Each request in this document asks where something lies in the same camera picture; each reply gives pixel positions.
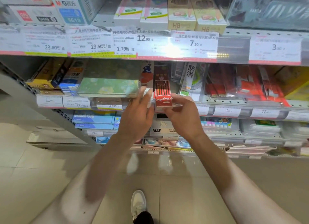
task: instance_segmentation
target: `person's left hand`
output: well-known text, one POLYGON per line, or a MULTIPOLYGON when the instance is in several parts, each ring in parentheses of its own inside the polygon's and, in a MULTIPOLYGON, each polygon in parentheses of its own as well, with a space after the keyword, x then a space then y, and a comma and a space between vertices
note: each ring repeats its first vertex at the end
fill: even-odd
POLYGON ((120 119, 117 135, 132 144, 148 132, 154 116, 154 105, 147 109, 153 90, 150 89, 143 97, 145 89, 145 86, 140 88, 138 96, 129 102, 120 119))

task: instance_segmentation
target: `white sneaker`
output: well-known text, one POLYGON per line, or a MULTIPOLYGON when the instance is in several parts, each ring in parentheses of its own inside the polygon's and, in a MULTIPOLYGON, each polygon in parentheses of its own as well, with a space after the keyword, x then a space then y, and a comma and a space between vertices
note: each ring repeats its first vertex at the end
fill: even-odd
POLYGON ((131 199, 131 213, 133 222, 143 211, 146 211, 146 198, 141 190, 136 190, 134 191, 131 199))

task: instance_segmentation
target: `person's right hand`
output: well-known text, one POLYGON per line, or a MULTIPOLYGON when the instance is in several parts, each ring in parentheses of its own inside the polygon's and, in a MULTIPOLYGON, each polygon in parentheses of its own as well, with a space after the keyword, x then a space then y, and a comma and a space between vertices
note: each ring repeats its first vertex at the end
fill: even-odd
POLYGON ((173 103, 181 104, 180 107, 165 108, 164 113, 171 120, 176 132, 189 143, 197 136, 205 134, 202 128, 198 109, 191 97, 171 94, 173 103))

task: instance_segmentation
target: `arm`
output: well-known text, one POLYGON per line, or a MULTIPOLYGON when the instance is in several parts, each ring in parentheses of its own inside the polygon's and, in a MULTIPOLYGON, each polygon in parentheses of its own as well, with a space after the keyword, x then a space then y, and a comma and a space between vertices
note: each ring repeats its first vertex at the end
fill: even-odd
POLYGON ((118 133, 33 221, 32 224, 91 223, 110 185, 113 175, 135 141, 149 130, 154 107, 147 110, 152 90, 144 97, 141 87, 137 98, 122 114, 118 133))
POLYGON ((192 99, 175 94, 172 97, 173 103, 183 106, 166 109, 165 114, 201 160, 235 221, 238 224, 299 224, 207 137, 192 99))

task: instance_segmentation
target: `pant leg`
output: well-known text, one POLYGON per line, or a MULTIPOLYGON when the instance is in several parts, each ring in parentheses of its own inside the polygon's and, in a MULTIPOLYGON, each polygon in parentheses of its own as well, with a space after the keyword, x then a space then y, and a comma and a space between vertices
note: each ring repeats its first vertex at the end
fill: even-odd
POLYGON ((135 219, 134 224, 154 224, 154 220, 149 212, 141 212, 135 219))

